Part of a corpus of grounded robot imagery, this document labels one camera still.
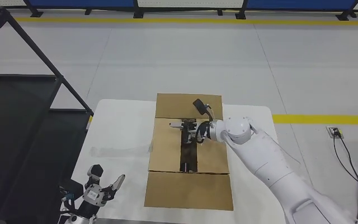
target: cardboard flap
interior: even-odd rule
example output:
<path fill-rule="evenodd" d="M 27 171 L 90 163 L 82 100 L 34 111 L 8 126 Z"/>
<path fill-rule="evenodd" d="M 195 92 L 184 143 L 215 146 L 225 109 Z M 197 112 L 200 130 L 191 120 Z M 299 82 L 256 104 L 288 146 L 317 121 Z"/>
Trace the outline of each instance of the cardboard flap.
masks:
<path fill-rule="evenodd" d="M 144 206 L 232 211 L 230 177 L 149 172 Z"/>
<path fill-rule="evenodd" d="M 206 119 L 197 119 L 202 123 Z M 202 144 L 196 145 L 197 171 L 199 173 L 228 174 L 228 155 L 226 144 L 215 142 L 210 139 L 204 140 Z"/>
<path fill-rule="evenodd" d="M 200 115 L 192 104 L 196 99 L 209 104 L 214 110 L 215 118 L 223 118 L 222 97 L 201 94 L 158 94 L 156 118 L 208 118 L 206 114 Z"/>
<path fill-rule="evenodd" d="M 153 151 L 150 153 L 149 170 L 179 172 L 181 130 L 171 128 L 170 122 L 180 119 L 155 118 Z"/>

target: floor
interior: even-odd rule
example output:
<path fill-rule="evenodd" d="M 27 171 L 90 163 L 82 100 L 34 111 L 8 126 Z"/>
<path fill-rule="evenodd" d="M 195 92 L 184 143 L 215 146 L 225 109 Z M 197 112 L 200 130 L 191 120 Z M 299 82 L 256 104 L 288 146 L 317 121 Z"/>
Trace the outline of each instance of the floor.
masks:
<path fill-rule="evenodd" d="M 176 17 L 210 17 L 207 12 Z M 28 16 L 14 11 L 14 16 Z M 48 11 L 44 17 L 81 17 Z M 131 13 L 93 12 L 130 18 Z M 170 17 L 169 13 L 145 17 Z M 233 17 L 224 12 L 224 17 Z M 248 13 L 248 19 L 335 20 L 326 13 Z M 358 114 L 357 26 L 253 24 L 21 24 L 95 110 L 101 99 L 156 100 L 158 92 L 222 95 L 273 114 Z M 51 74 L 11 27 L 0 29 L 1 73 Z M 54 108 L 81 108 L 64 88 Z M 353 215 L 358 185 L 335 157 L 327 124 L 275 124 L 291 166 Z M 339 125 L 358 165 L 358 127 Z M 342 144 L 338 154 L 348 165 Z"/>

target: white tabletop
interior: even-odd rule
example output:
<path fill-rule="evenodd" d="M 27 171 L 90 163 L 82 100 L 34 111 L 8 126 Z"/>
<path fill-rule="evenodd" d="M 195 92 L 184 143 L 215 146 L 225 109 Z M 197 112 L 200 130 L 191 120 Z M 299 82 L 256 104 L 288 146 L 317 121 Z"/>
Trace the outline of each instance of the white tabletop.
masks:
<path fill-rule="evenodd" d="M 172 223 L 284 224 L 284 213 L 270 190 L 253 176 L 228 147 L 234 211 L 144 207 L 156 102 L 101 100 L 79 155 L 72 179 L 86 183 L 88 168 L 104 169 L 101 186 L 119 175 L 126 179 L 115 199 L 98 213 L 100 218 Z M 270 109 L 264 106 L 223 105 L 224 118 L 249 116 L 277 140 Z"/>

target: power outlet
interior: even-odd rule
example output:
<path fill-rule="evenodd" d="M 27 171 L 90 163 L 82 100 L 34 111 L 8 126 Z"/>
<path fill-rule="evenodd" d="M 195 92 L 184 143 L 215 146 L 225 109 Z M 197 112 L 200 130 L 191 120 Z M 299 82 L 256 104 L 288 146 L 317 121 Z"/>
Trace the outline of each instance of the power outlet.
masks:
<path fill-rule="evenodd" d="M 335 129 L 338 129 L 338 131 L 341 133 L 341 138 L 344 139 L 342 130 L 340 130 L 339 128 L 331 127 L 331 126 L 326 126 L 326 128 L 327 128 L 327 131 L 328 131 L 328 134 L 329 134 L 330 138 L 334 138 L 334 137 L 339 138 L 338 136 L 335 136 Z"/>

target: blue barrier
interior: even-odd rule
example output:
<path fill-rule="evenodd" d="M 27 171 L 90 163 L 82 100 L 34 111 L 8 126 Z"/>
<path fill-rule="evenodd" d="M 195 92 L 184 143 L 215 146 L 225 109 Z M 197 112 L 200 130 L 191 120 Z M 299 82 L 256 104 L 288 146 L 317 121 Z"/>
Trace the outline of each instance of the blue barrier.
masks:
<path fill-rule="evenodd" d="M 292 10 L 347 10 L 354 0 L 249 0 L 247 8 Z"/>
<path fill-rule="evenodd" d="M 33 6 L 133 7 L 133 0 L 30 0 Z"/>

